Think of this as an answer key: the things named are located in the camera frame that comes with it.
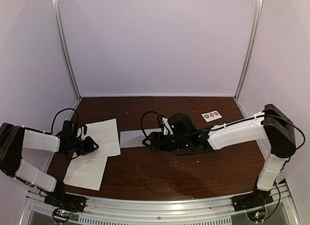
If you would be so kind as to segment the white envelope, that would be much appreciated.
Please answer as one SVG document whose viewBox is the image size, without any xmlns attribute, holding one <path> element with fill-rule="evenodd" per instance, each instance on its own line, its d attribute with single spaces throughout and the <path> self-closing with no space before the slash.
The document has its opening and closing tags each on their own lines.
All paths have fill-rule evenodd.
<svg viewBox="0 0 310 225">
<path fill-rule="evenodd" d="M 121 131 L 120 148 L 144 147 L 144 138 L 142 130 Z"/>
</svg>

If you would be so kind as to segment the white letter paper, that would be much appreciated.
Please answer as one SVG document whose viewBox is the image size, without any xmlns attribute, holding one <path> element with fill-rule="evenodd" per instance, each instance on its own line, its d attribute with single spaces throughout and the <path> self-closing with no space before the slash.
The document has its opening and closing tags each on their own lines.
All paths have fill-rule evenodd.
<svg viewBox="0 0 310 225">
<path fill-rule="evenodd" d="M 99 148 L 84 156 L 85 160 L 113 157 L 121 154 L 116 118 L 89 123 L 86 126 L 86 136 L 90 136 L 99 145 Z"/>
</svg>

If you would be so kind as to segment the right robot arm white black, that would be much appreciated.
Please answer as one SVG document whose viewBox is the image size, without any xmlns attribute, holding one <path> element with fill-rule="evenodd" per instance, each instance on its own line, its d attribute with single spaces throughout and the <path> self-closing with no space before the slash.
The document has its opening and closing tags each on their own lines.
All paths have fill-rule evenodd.
<svg viewBox="0 0 310 225">
<path fill-rule="evenodd" d="M 197 129 L 190 117 L 177 113 L 169 118 L 157 116 L 161 131 L 144 134 L 142 144 L 151 149 L 175 152 L 188 149 L 191 154 L 206 154 L 232 145 L 267 140 L 270 150 L 259 173 L 254 192 L 248 196 L 252 206 L 259 206 L 297 151 L 294 123 L 275 105 L 267 104 L 261 112 L 230 123 Z"/>
</svg>

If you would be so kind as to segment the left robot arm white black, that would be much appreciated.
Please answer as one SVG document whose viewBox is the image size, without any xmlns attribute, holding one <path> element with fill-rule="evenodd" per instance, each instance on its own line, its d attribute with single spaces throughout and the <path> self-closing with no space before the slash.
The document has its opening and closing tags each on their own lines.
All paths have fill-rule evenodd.
<svg viewBox="0 0 310 225">
<path fill-rule="evenodd" d="M 86 135 L 87 126 L 64 121 L 56 135 L 24 126 L 2 123 L 0 126 L 0 169 L 7 176 L 16 178 L 44 192 L 51 193 L 51 200 L 64 208 L 69 202 L 63 182 L 23 159 L 24 150 L 38 150 L 77 157 L 88 155 L 99 145 Z"/>
</svg>

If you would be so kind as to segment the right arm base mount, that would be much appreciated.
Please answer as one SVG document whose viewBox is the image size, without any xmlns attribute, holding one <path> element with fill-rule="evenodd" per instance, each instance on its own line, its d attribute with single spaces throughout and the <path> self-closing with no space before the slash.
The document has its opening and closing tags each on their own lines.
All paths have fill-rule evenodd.
<svg viewBox="0 0 310 225">
<path fill-rule="evenodd" d="M 265 204 L 272 203 L 273 197 L 270 193 L 247 193 L 232 197 L 234 211 L 242 211 L 262 207 Z"/>
</svg>

